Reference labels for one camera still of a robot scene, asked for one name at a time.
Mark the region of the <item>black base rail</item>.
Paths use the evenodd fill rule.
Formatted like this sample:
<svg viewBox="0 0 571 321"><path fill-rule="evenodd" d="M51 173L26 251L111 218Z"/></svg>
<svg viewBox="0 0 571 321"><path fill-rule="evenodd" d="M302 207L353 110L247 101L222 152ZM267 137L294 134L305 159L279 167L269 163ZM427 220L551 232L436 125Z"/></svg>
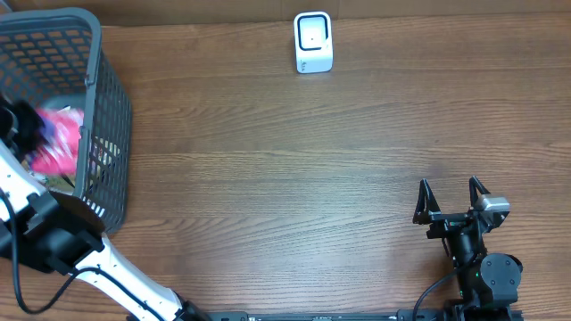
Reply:
<svg viewBox="0 0 571 321"><path fill-rule="evenodd" d="M419 321L444 320L442 312L437 309L423 309L417 314ZM412 310L399 309L393 313L380 314L247 314L246 312L211 312L212 321L411 321ZM512 311L512 317L502 317L500 320L524 321L521 311Z"/></svg>

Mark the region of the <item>white barcode scanner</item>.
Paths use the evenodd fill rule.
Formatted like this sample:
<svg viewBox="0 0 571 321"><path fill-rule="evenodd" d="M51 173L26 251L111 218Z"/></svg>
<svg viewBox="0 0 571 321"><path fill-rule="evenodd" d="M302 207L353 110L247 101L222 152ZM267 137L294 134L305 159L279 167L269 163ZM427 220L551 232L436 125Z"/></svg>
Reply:
<svg viewBox="0 0 571 321"><path fill-rule="evenodd" d="M333 68L333 29L326 12L301 12L294 18L294 52L300 74L329 72Z"/></svg>

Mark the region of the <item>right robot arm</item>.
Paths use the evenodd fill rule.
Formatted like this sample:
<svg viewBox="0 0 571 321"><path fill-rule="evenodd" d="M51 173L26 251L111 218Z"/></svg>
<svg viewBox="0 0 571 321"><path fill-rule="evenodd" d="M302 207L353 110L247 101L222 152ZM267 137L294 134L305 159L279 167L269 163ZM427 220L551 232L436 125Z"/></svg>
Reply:
<svg viewBox="0 0 571 321"><path fill-rule="evenodd" d="M484 235L498 228L510 212L506 197L491 193L477 177L468 181L470 206L467 211L444 214L425 179L419 182L418 201L412 222L427 225L426 237L439 239L453 270L430 285L417 299L412 320L521 320L523 314L510 306L518 300L523 264L513 255L490 253ZM424 312L425 298L455 278L459 297L447 300L442 309Z"/></svg>

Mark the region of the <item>red purple pad package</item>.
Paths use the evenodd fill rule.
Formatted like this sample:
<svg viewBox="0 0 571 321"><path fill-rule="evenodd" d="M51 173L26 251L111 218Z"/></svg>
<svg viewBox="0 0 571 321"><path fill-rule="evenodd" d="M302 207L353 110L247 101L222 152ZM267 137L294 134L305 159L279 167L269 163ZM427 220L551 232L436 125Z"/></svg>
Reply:
<svg viewBox="0 0 571 321"><path fill-rule="evenodd" d="M80 128L84 112L66 107L60 110L37 109L44 121L44 142L32 153L30 168L43 175L75 175L79 158Z"/></svg>

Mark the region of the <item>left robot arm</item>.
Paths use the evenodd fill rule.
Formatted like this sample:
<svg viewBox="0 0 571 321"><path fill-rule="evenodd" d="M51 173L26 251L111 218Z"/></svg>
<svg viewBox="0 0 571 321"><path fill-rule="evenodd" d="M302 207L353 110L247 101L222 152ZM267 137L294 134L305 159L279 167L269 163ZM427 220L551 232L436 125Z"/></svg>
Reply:
<svg viewBox="0 0 571 321"><path fill-rule="evenodd" d="M101 219L81 200L38 183L21 163L42 141L45 123L24 101L1 101L1 255L12 262L19 308L48 311L77 279L128 310L131 320L205 320L207 314L128 261L111 243ZM41 308L23 296L20 267L58 272L65 283Z"/></svg>

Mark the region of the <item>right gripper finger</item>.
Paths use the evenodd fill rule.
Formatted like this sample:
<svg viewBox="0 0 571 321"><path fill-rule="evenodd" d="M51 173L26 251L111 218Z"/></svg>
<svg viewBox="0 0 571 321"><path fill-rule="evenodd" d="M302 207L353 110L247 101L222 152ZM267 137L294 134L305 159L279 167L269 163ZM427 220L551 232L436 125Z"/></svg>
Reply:
<svg viewBox="0 0 571 321"><path fill-rule="evenodd" d="M442 215L434 193L426 179L419 182L418 201L412 222L418 225L429 225Z"/></svg>
<svg viewBox="0 0 571 321"><path fill-rule="evenodd" d="M470 194L470 206L475 209L476 203L481 195L489 194L490 192L485 188L477 176L472 176L468 180L469 194Z"/></svg>

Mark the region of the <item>grey plastic shopping basket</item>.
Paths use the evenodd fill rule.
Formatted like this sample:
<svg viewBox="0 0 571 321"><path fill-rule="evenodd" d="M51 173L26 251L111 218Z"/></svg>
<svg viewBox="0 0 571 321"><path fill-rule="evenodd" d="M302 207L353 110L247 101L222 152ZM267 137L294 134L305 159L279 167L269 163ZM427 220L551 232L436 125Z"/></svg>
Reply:
<svg viewBox="0 0 571 321"><path fill-rule="evenodd" d="M73 194L107 233L117 232L126 217L132 110L103 52L99 20L81 8L3 14L1 92L34 107L84 112Z"/></svg>

